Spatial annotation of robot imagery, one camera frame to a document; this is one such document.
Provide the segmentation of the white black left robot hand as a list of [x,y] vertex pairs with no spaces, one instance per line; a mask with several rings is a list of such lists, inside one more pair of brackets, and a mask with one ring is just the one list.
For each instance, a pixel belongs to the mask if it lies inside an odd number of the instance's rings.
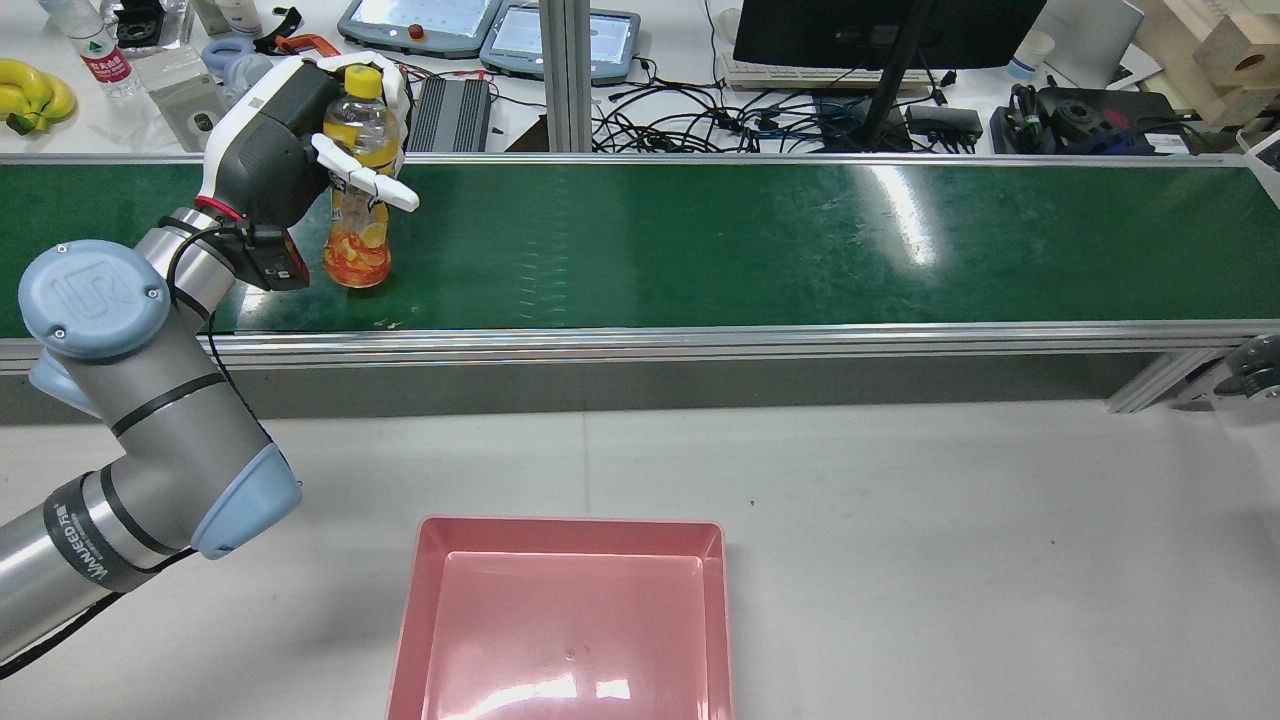
[[381,72],[379,96],[394,128],[403,131],[410,100],[392,59],[369,50],[317,60],[284,56],[212,128],[195,209],[215,218],[292,227],[339,181],[415,211],[420,204],[415,191],[396,178],[376,178],[353,151],[323,133],[325,110],[340,96],[340,72],[348,67]]

